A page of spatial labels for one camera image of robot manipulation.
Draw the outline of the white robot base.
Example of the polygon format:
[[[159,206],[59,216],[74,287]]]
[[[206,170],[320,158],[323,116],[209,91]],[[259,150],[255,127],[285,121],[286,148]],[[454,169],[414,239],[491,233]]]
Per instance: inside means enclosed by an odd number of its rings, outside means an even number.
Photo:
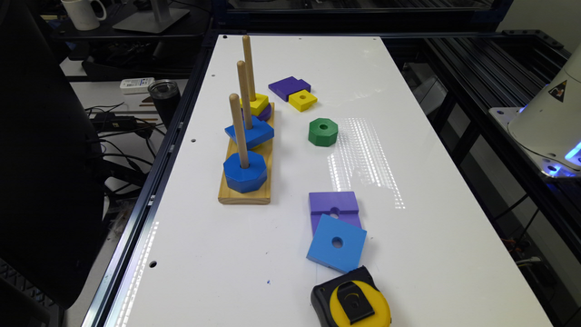
[[[580,50],[523,107],[488,110],[549,178],[580,176]]]

